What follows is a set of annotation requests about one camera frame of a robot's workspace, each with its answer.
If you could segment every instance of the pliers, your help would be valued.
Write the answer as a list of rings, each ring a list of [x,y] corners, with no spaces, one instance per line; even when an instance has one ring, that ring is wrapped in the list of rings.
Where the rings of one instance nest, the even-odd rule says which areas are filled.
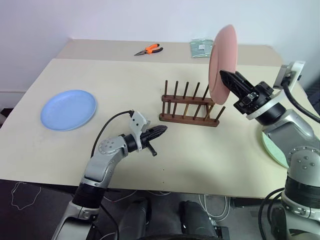
[[[159,47],[159,46],[160,46],[159,43],[156,43],[156,44],[153,44],[153,45],[151,45],[151,46],[148,46],[148,47],[146,47],[144,50],[136,53],[135,56],[144,55],[144,54],[159,53],[159,52],[161,52],[161,51],[164,49],[163,47],[160,47],[160,48],[158,48],[158,49],[155,49],[155,48],[157,48],[157,47]]]

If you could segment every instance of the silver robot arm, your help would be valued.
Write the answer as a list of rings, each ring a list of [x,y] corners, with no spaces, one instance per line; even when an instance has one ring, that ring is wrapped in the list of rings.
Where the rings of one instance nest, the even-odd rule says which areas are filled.
[[[265,82],[253,86],[239,72],[220,71],[224,85],[239,98],[234,106],[262,124],[263,132],[286,157],[283,207],[272,212],[276,221],[271,226],[282,240],[320,240],[320,141],[303,118],[279,103],[285,96],[283,81],[291,91],[303,66],[297,61],[281,67],[273,86],[280,89],[277,94]]]
[[[144,148],[149,148],[153,156],[157,155],[150,141],[164,133],[167,127],[159,125],[147,129],[149,124],[150,121],[135,111],[129,123],[133,134],[105,139],[99,144],[85,168],[79,187],[73,200],[68,203],[52,240],[90,239],[95,231],[94,223],[98,218],[104,192],[117,164],[127,157],[128,153],[140,152]]]

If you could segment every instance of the white cable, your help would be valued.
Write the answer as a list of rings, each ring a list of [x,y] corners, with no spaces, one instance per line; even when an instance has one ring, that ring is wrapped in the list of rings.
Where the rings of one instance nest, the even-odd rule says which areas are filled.
[[[23,209],[25,209],[25,208],[27,208],[29,206],[32,206],[35,203],[38,195],[41,193],[41,190],[42,190],[42,188],[40,187],[39,192],[35,195],[35,198],[34,198],[34,200],[33,200],[33,202],[31,204],[28,204],[28,205],[20,208],[18,205],[14,204],[14,193],[16,192],[16,190],[18,189],[20,184],[26,184],[26,183],[22,182],[22,181],[16,182],[15,185],[14,185],[14,188],[11,190],[11,196],[12,196],[11,206],[16,207],[19,211],[21,211],[21,210],[23,210]]]
[[[152,195],[155,195],[155,196],[166,196],[166,195],[171,194],[171,192],[162,193],[161,191],[159,191],[159,192],[162,193],[162,194],[157,194],[157,193],[154,193],[154,192],[152,192],[152,191],[148,191],[148,190],[146,190],[146,191],[147,191],[148,193],[152,194]]]
[[[224,197],[224,209],[223,209],[223,212],[222,212],[220,215],[212,215],[211,213],[208,212],[208,209],[207,209],[206,196],[207,196],[206,194],[203,195],[203,197],[204,197],[204,205],[203,205],[203,203],[202,203],[202,201],[201,201],[201,198],[200,198],[200,194],[198,194],[199,202],[200,202],[200,205],[201,205],[201,207],[203,208],[203,210],[204,210],[210,217],[212,217],[216,222],[220,222],[220,221],[226,219],[227,216],[229,215],[229,212],[230,212],[230,202],[231,202],[230,197],[228,197],[228,200],[229,200],[228,203],[227,203],[227,197],[226,197],[226,196]],[[222,217],[222,216],[225,214],[226,209],[227,209],[227,213],[226,213],[226,215],[225,215],[222,219],[219,219],[219,220],[215,219],[215,218]]]
[[[124,200],[124,199],[126,199],[126,198],[131,197],[131,196],[132,196],[133,194],[135,194],[137,191],[138,191],[138,190],[135,190],[135,191],[133,191],[132,193],[130,193],[128,196],[124,196],[124,197],[119,198],[119,199],[117,199],[117,200],[111,200],[111,199],[107,198],[106,196],[103,196],[103,198],[104,198],[105,200],[111,202],[111,203],[116,203],[116,202],[120,202],[121,200]]]
[[[102,240],[102,239],[104,239],[104,238],[106,238],[106,237],[108,237],[108,236],[110,236],[112,234],[116,234],[116,233],[115,232],[110,232],[110,233],[104,235],[102,238],[100,238],[100,240]]]

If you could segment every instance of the table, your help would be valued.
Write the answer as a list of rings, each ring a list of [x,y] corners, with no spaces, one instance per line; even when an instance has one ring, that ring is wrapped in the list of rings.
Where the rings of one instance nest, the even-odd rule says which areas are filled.
[[[272,86],[279,66],[238,65],[237,70],[253,85],[265,81]],[[134,109],[151,120],[151,126],[167,125],[168,129],[152,141],[156,157],[146,149],[130,153],[118,164],[110,188],[261,198],[284,186],[286,169],[265,151],[261,126],[233,107],[237,100],[233,94],[225,103],[218,127],[160,122],[165,80],[168,93],[173,93],[175,81],[179,81],[180,95],[187,81],[188,95],[200,82],[201,96],[208,84],[208,63],[53,59],[0,129],[0,178],[78,185],[101,127],[114,114]],[[95,96],[95,115],[72,131],[46,129],[40,122],[42,107],[52,96],[70,89],[82,89]],[[299,84],[292,93],[315,113]],[[286,99],[281,103],[292,108]],[[216,116],[221,107],[215,106],[211,115]],[[195,108],[189,111],[192,115]],[[301,116],[320,136],[317,124]],[[129,134],[128,124],[128,116],[117,118],[101,140]]]

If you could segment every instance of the blue plate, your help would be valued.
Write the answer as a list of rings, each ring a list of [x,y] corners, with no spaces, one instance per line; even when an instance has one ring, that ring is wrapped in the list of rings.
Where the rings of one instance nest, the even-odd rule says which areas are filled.
[[[87,91],[64,91],[45,104],[41,111],[41,122],[55,131],[76,129],[92,118],[96,105],[94,96]]]

